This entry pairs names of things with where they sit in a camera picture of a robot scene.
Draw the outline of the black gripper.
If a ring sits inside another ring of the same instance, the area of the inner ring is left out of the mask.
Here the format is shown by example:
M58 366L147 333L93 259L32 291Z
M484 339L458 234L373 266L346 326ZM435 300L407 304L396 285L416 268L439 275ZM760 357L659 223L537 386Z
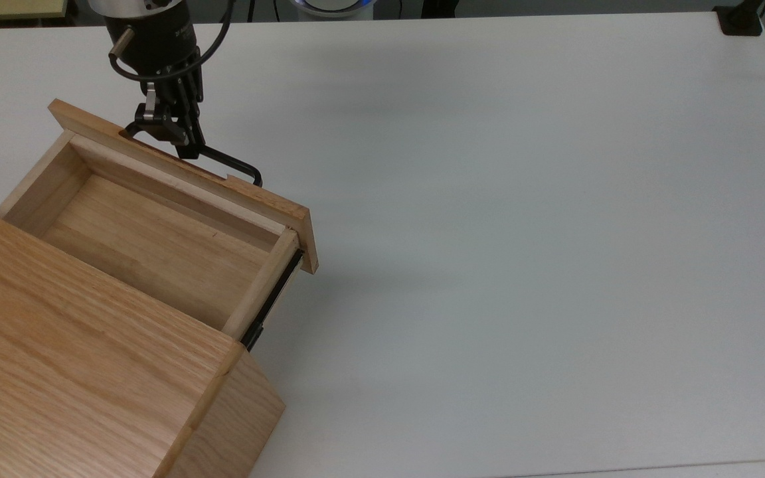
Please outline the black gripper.
M110 61L119 75L133 78L121 63L140 78L175 74L160 81L160 91L154 82L141 84L145 101L137 106L131 135L148 133L173 144L179 158L197 159L205 144L199 123L203 73L196 67L179 74L200 58L188 4L104 3L104 24L114 43L133 31L126 47Z

